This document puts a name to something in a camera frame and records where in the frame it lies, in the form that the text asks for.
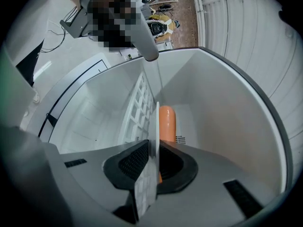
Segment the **orange object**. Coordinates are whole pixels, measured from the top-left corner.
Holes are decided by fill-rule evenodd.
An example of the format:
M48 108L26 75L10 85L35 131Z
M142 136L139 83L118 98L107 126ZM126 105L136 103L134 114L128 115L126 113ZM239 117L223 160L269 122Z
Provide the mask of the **orange object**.
M159 173L159 183L162 183L162 176L161 176L161 173Z
M176 114L172 107L160 107L159 128L161 140L176 142Z

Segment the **robotic arm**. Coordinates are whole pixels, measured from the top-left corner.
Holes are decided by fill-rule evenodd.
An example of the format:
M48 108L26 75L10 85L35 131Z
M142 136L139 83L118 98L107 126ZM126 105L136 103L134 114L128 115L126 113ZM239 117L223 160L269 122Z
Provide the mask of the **robotic arm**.
M142 14L150 0L72 0L78 13L72 22L60 21L73 38L92 36L114 51L136 47L147 60L159 52Z

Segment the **brown floor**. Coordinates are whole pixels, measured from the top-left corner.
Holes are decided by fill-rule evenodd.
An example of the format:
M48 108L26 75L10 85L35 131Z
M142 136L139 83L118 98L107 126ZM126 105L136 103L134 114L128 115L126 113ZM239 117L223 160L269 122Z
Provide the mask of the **brown floor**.
M157 9L162 4L152 5ZM170 3L175 11L166 13L173 20L178 20L180 27L174 30L171 40L174 48L192 47L198 45L198 27L194 0L179 0Z

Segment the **black cable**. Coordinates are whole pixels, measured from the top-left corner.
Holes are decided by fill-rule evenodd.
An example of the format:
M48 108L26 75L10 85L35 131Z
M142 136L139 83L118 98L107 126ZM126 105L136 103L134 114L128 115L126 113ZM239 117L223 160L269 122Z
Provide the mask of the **black cable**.
M67 15L65 15L64 19L68 16L67 19L65 20L65 22L67 22L69 19L71 19L73 16L75 16L75 14L78 12L76 8L77 8L77 7L74 7ZM56 35L63 35L63 39L62 39L62 41L60 42L60 44L59 44L58 46L56 46L55 48L52 48L52 49L42 48L42 49L41 49L41 52L42 52L42 53L49 53L49 52L52 52L52 51L54 51L55 49L57 49L58 47L60 47L60 46L62 45L63 41L65 40L66 30L65 30L65 28L63 28L62 26L61 26L61 29L63 30L63 34L57 34L57 33L55 33L53 30L49 30L49 31L53 32L53 33L56 34Z
M63 35L63 34L57 34L56 32L54 32L53 30L49 29L48 31L51 31L52 33L54 33L55 35Z
M67 22L68 20L70 20L78 11L75 10L74 12L71 13L71 15L68 16L68 18L65 20L65 22Z
M41 49L41 52L42 52L42 53L49 53L49 52L52 52L52 51L54 51L55 49L57 49L57 48L63 43L63 41L65 40L66 31L65 31L65 29L64 29L63 27L61 27L61 29L63 30L63 39L62 39L61 43L60 43L57 47L55 47L55 48L53 48L53 49L42 48L42 49Z
M67 18L70 14L72 14L75 11L76 8L77 8L77 6L75 6L71 11L69 11L68 14L65 15L65 17L62 20L65 21L65 18Z

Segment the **black mesh grille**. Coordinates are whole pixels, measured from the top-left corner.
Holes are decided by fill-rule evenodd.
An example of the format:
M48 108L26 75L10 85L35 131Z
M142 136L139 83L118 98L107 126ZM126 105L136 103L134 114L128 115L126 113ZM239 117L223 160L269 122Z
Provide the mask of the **black mesh grille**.
M65 162L65 166L67 168L69 167L72 167L72 166L77 166L77 165L80 165L80 164L83 164L83 163L86 163L87 161L84 160L84 159L78 159L78 160L74 160L74 161L68 161L68 162Z
M162 180L169 179L183 168L183 160L169 149L160 146L160 173Z
M233 180L223 184L246 218L254 216L262 209L262 206L250 195L239 181Z
M137 180L148 162L148 144L133 151L119 162L120 170L133 180Z

